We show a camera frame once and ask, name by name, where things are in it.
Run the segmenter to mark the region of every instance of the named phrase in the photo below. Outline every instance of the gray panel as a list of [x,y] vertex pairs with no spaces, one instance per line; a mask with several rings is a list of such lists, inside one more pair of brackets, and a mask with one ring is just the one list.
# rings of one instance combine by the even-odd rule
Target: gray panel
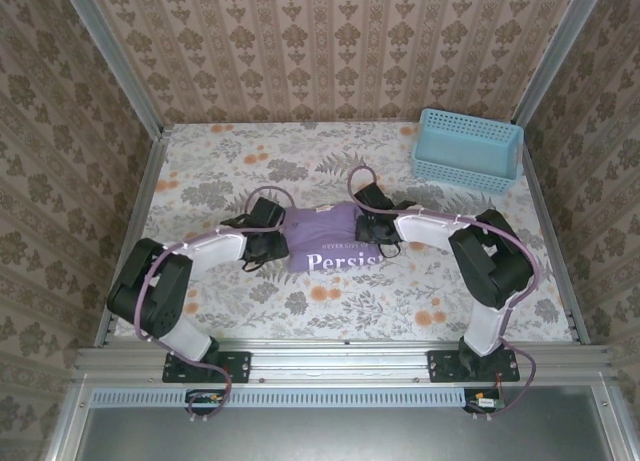
[[536,388],[504,417],[460,409],[92,410],[78,460],[606,461],[589,388]]

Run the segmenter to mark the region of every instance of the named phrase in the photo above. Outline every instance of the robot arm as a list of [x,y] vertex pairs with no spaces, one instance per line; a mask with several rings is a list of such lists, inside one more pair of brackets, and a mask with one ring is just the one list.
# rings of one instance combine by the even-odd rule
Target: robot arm
[[[214,266],[241,259],[246,245],[243,234],[230,233],[185,244],[173,251],[160,265],[147,289],[141,328],[192,361],[200,361],[207,353],[217,351],[218,343],[182,316],[187,286],[190,279],[198,278]],[[112,313],[133,324],[144,277],[165,249],[150,239],[136,243],[109,293],[107,307]]]
[[[477,219],[515,236],[500,213],[489,210]],[[511,298],[526,288],[533,268],[522,253],[497,235],[456,221],[416,213],[394,220],[403,241],[428,244],[452,252],[467,288],[475,298],[464,343],[478,356],[500,346],[500,329]],[[493,248],[493,254],[485,248]]]
[[[394,206],[376,183],[362,188],[354,198],[366,207],[392,212],[413,204],[404,201]],[[487,210],[476,220],[517,238],[509,223],[495,210]],[[534,274],[524,254],[501,236],[460,223],[457,218],[447,220],[421,214],[420,210],[415,214],[396,215],[368,212],[363,208],[356,239],[381,245],[414,241],[453,253],[465,284],[475,298],[461,351],[470,349],[480,357],[488,356],[500,346],[509,301],[527,287]]]

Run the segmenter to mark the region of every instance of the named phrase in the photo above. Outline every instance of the vent slot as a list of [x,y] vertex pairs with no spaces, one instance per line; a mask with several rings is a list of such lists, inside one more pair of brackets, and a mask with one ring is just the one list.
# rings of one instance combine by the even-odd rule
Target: vent slot
[[[184,388],[99,388],[92,408],[184,408]],[[239,386],[229,408],[429,408],[463,407],[463,388],[276,389]]]

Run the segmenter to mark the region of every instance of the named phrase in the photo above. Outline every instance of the blue plastic basket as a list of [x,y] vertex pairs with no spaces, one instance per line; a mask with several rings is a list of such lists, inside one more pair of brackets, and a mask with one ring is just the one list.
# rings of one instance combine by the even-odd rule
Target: blue plastic basket
[[492,193],[506,192],[522,174],[520,126],[425,109],[414,146],[413,175]]

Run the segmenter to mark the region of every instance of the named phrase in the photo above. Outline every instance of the black mounting plate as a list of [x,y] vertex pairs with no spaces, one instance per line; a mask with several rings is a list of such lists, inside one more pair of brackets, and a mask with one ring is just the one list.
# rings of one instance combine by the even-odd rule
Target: black mounting plate
[[476,359],[478,362],[476,376],[472,377],[469,370],[460,363],[458,350],[429,351],[427,353],[429,380],[432,383],[494,383],[497,379],[496,374],[499,374],[503,383],[520,381],[520,371],[513,351],[501,349],[489,356]]
[[[221,367],[234,383],[249,382],[251,353],[249,351],[222,351],[217,354],[216,366]],[[205,368],[196,368],[167,354],[162,371],[163,383],[224,383],[220,373]]]

